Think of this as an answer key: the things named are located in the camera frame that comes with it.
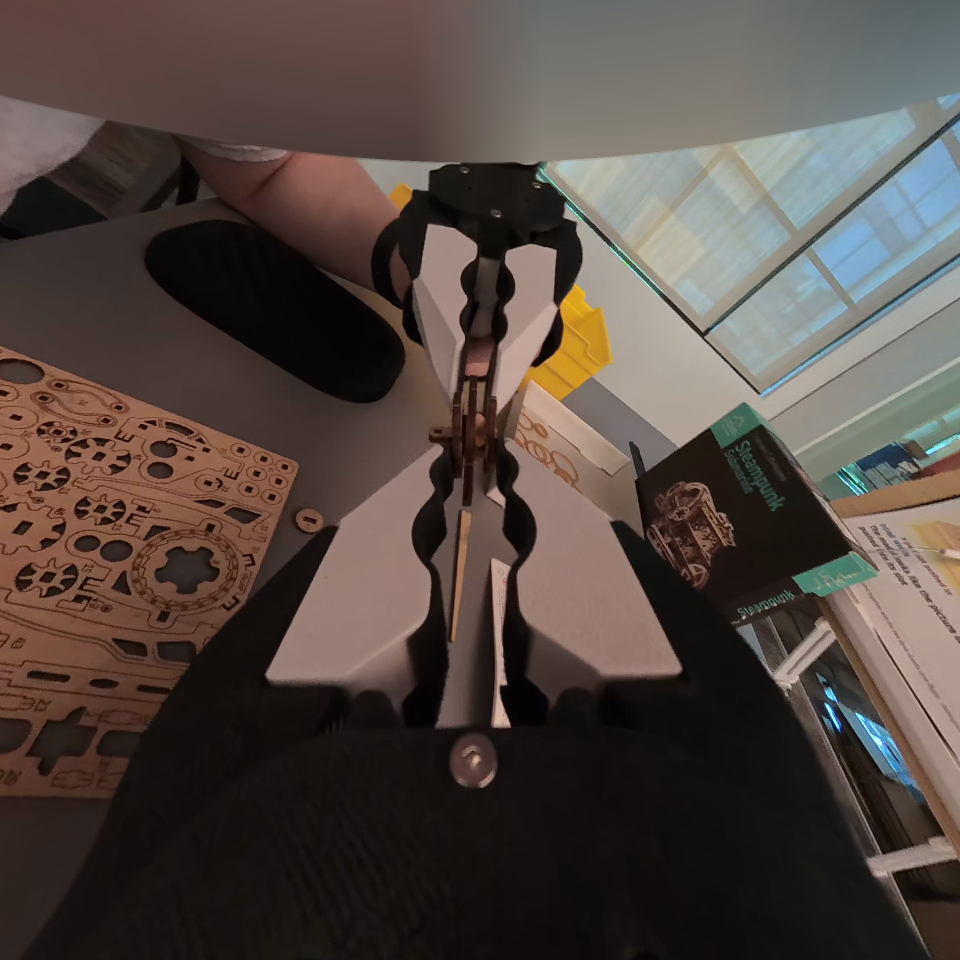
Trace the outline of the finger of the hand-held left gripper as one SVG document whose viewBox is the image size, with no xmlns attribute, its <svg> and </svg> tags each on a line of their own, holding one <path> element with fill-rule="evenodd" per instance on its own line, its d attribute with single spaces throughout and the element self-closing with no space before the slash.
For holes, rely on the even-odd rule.
<svg viewBox="0 0 960 960">
<path fill-rule="evenodd" d="M 497 342 L 488 387 L 498 411 L 506 408 L 533 366 L 558 312 L 556 249 L 537 244 L 517 246 L 506 253 L 505 267 L 513 281 L 513 293 L 502 303 L 506 327 Z"/>
<path fill-rule="evenodd" d="M 477 257 L 477 245 L 455 227 L 427 225 L 419 274 L 413 280 L 414 318 L 448 405 L 460 390 L 466 342 L 462 315 L 470 295 L 464 289 L 463 277 Z"/>
</svg>

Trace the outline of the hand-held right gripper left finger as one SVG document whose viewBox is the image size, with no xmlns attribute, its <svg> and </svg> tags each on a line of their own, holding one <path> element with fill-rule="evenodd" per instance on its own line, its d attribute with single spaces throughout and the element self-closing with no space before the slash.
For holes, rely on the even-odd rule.
<svg viewBox="0 0 960 960">
<path fill-rule="evenodd" d="M 449 451 L 431 447 L 347 514 L 266 671 L 274 687 L 382 694 L 435 726 L 450 667 L 443 580 Z"/>
</svg>

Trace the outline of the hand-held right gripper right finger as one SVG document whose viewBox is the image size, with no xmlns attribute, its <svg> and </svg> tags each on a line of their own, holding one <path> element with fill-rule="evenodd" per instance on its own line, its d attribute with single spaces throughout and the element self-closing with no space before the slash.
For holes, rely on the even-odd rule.
<svg viewBox="0 0 960 960">
<path fill-rule="evenodd" d="M 501 442 L 496 483 L 503 533 L 515 552 L 502 625 L 503 709 L 544 722 L 562 695 L 674 681 L 683 666 L 628 558 L 628 525 Z"/>
</svg>

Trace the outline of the wooden model assembly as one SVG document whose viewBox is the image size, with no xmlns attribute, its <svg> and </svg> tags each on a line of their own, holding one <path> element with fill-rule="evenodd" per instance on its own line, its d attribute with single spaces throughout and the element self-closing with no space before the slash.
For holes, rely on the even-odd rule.
<svg viewBox="0 0 960 960">
<path fill-rule="evenodd" d="M 498 447 L 498 401 L 487 376 L 467 375 L 454 394 L 449 426 L 434 427 L 429 440 L 445 447 L 455 478 L 462 484 L 462 509 L 471 510 L 484 493 Z"/>
</svg>

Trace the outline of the person's left forearm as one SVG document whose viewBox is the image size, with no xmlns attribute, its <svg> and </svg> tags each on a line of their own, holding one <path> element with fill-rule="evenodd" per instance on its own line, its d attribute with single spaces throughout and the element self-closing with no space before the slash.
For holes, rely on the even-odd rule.
<svg viewBox="0 0 960 960">
<path fill-rule="evenodd" d="M 314 265 L 375 291 L 375 245 L 399 210 L 357 160 L 288 150 L 231 159 L 183 139 L 178 146 L 226 205 Z"/>
</svg>

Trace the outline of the black model kit box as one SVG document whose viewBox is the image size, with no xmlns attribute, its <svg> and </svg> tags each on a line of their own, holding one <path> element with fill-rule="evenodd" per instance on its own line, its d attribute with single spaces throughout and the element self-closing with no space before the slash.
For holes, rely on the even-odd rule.
<svg viewBox="0 0 960 960">
<path fill-rule="evenodd" d="M 879 575 L 767 420 L 742 403 L 637 482 L 646 540 L 734 625 Z"/>
</svg>

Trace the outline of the wooden parts sheet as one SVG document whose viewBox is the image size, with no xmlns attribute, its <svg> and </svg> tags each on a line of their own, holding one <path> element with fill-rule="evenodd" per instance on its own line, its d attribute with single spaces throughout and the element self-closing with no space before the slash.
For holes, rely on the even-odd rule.
<svg viewBox="0 0 960 960">
<path fill-rule="evenodd" d="M 2 348 L 3 799 L 108 799 L 252 593 L 296 461 Z"/>
</svg>

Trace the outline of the yellow plastic bin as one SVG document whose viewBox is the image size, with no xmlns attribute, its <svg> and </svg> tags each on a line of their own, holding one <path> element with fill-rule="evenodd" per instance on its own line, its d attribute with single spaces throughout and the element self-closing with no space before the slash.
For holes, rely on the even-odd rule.
<svg viewBox="0 0 960 960">
<path fill-rule="evenodd" d="M 584 291 L 573 285 L 558 307 L 562 337 L 557 350 L 525 374 L 556 400 L 562 400 L 613 360 L 606 319 L 590 306 Z"/>
</svg>

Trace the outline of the instruction booklet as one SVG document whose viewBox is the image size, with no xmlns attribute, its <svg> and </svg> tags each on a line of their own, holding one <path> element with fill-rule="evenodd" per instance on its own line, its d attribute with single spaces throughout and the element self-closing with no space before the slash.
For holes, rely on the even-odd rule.
<svg viewBox="0 0 960 960">
<path fill-rule="evenodd" d="M 507 687 L 506 664 L 504 655 L 503 629 L 506 618 L 508 580 L 510 564 L 493 558 L 490 561 L 490 599 L 491 621 L 493 627 L 494 680 L 490 726 L 494 729 L 508 729 L 511 722 L 503 702 L 503 690 Z"/>
</svg>

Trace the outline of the thin wooden stick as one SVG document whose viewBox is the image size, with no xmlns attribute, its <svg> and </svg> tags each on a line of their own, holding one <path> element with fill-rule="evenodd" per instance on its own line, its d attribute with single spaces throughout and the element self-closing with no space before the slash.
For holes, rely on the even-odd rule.
<svg viewBox="0 0 960 960">
<path fill-rule="evenodd" d="M 448 640 L 455 642 L 458 632 L 460 610 L 464 593 L 467 559 L 469 556 L 470 534 L 472 530 L 472 512 L 462 508 L 459 511 L 457 534 L 453 554 L 453 580 L 450 595 Z"/>
</svg>

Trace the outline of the pile of rubber bands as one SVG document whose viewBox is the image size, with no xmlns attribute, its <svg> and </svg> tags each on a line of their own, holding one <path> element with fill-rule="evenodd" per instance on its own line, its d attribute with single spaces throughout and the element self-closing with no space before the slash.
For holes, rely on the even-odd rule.
<svg viewBox="0 0 960 960">
<path fill-rule="evenodd" d="M 522 411 L 515 429 L 514 440 L 522 450 L 557 475 L 568 486 L 579 493 L 582 492 L 576 465 L 569 456 L 555 448 L 556 437 L 545 423 L 535 415 Z"/>
</svg>

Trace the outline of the white cardboard box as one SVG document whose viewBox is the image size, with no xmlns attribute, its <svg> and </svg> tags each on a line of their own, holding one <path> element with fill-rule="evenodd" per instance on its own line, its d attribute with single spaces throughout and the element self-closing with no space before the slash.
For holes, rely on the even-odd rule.
<svg viewBox="0 0 960 960">
<path fill-rule="evenodd" d="M 523 385 L 510 404 L 506 437 L 515 443 L 522 411 L 536 416 L 550 428 L 556 437 L 555 449 L 568 456 L 579 472 L 580 494 L 598 506 L 613 496 L 615 480 L 627 475 L 628 458 L 624 453 L 532 380 Z M 555 475 L 549 468 L 540 465 Z"/>
</svg>

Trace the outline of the black wrist rest pad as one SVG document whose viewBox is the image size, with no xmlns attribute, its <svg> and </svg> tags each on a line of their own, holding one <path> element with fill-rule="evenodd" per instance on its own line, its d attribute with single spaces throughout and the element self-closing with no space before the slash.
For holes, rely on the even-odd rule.
<svg viewBox="0 0 960 960">
<path fill-rule="evenodd" d="M 405 349 L 390 323 L 256 226 L 173 227 L 151 239 L 144 264 L 180 305 L 336 400 L 378 402 L 402 373 Z"/>
</svg>

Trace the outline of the window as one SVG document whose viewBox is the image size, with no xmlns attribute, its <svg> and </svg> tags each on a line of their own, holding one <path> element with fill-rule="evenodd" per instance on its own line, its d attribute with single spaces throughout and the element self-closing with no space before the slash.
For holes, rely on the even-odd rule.
<svg viewBox="0 0 960 960">
<path fill-rule="evenodd" d="M 541 174 L 759 395 L 958 266 L 957 93 Z"/>
</svg>

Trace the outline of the white instruction board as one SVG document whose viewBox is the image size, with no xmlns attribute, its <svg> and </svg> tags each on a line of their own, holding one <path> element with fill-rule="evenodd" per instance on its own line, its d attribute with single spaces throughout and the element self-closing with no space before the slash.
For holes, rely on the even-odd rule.
<svg viewBox="0 0 960 960">
<path fill-rule="evenodd" d="M 846 519 L 877 575 L 830 606 L 942 803 L 958 809 L 958 498 Z"/>
</svg>

